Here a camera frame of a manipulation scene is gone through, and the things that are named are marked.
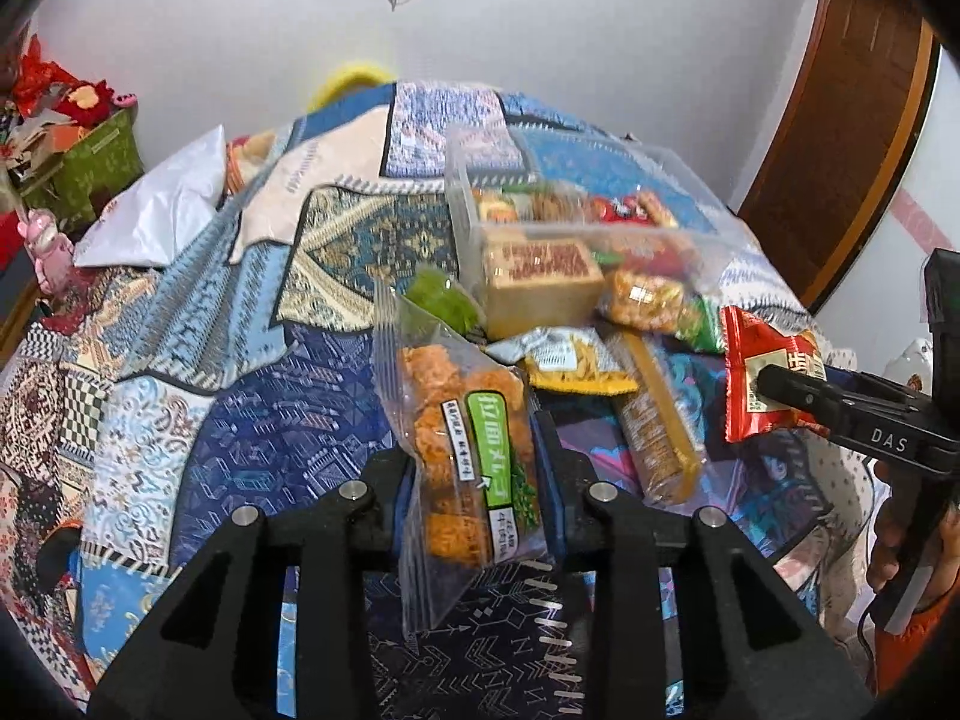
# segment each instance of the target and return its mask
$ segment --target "orange sleeve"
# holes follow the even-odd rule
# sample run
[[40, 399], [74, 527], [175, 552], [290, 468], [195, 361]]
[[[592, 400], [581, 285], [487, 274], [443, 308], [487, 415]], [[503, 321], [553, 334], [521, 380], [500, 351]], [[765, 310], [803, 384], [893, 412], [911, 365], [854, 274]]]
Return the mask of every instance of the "orange sleeve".
[[914, 614], [910, 624], [902, 635], [895, 637], [888, 632], [877, 630], [877, 691], [891, 688], [904, 675], [907, 667], [923, 649], [923, 642], [932, 631], [944, 612], [950, 599], [960, 590], [960, 581], [936, 604], [927, 610]]

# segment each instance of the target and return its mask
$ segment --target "white wall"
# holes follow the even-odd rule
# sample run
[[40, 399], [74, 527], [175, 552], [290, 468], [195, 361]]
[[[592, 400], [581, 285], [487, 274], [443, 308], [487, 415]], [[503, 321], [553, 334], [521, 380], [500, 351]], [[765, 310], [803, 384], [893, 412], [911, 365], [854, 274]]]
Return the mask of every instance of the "white wall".
[[800, 74], [800, 65], [803, 64], [803, 57], [806, 55], [806, 44], [810, 41], [810, 32], [813, 30], [813, 20], [817, 15], [819, 1], [803, 0], [800, 5], [800, 14], [797, 16], [790, 45], [787, 47], [784, 66], [781, 68], [773, 98], [760, 120], [760, 131], [757, 132], [754, 147], [748, 154], [736, 186], [727, 201], [728, 206], [734, 211], [739, 211], [743, 201], [747, 199], [747, 193], [754, 184], [754, 179], [757, 178], [757, 172], [760, 172], [760, 166], [766, 159], [767, 151], [770, 151], [770, 143], [773, 143], [776, 129], [779, 128], [779, 123], [784, 117], [786, 105], [790, 101], [790, 95], [793, 94], [793, 86]]
[[[920, 140], [901, 189], [953, 243], [960, 244], [960, 74], [947, 52]], [[862, 370], [882, 373], [914, 338], [929, 338], [923, 320], [925, 250], [887, 212], [836, 292], [817, 314], [827, 337], [856, 350]]]
[[729, 197], [805, 0], [45, 0], [48, 55], [141, 100], [155, 164], [288, 121], [346, 61], [483, 80], [675, 148]]

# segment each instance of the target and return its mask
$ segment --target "pink toy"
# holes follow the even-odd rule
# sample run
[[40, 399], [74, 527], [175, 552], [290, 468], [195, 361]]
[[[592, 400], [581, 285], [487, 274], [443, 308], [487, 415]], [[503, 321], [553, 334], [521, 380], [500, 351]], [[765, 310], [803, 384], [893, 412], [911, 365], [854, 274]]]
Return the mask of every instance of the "pink toy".
[[113, 104], [118, 108], [133, 108], [136, 105], [136, 95], [114, 95]]
[[31, 210], [27, 221], [16, 225], [16, 231], [34, 260], [42, 293], [66, 292], [74, 280], [73, 244], [56, 229], [56, 217], [46, 209]]

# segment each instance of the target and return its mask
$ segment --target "human hand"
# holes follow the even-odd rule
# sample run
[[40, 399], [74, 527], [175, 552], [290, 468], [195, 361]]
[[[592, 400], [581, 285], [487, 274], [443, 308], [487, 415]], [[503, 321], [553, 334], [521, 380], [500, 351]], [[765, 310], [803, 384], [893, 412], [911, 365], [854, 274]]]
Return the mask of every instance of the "human hand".
[[[896, 551], [904, 542], [906, 529], [910, 523], [902, 521], [904, 507], [899, 505], [899, 497], [903, 493], [902, 490], [898, 493], [896, 480], [891, 481], [889, 467], [885, 463], [877, 463], [875, 473], [877, 479], [891, 485], [890, 498], [884, 501], [877, 513], [877, 523], [874, 526], [877, 543], [874, 545], [870, 555], [870, 565], [867, 567], [867, 584], [870, 584], [875, 592], [880, 592], [899, 571]], [[960, 573], [960, 512], [957, 511], [957, 507], [950, 507], [941, 521], [940, 538], [943, 540], [944, 549], [939, 562], [933, 569], [930, 583], [920, 599], [918, 610], [929, 607], [949, 593], [957, 581], [957, 574]]]

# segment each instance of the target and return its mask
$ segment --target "green gift bag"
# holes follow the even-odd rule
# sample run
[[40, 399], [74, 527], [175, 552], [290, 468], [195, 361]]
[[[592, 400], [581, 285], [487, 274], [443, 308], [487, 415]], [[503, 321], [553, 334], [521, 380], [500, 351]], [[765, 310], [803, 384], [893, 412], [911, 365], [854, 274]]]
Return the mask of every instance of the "green gift bag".
[[117, 111], [69, 151], [52, 157], [20, 191], [29, 208], [49, 208], [70, 232], [93, 223], [104, 204], [143, 175], [131, 109]]

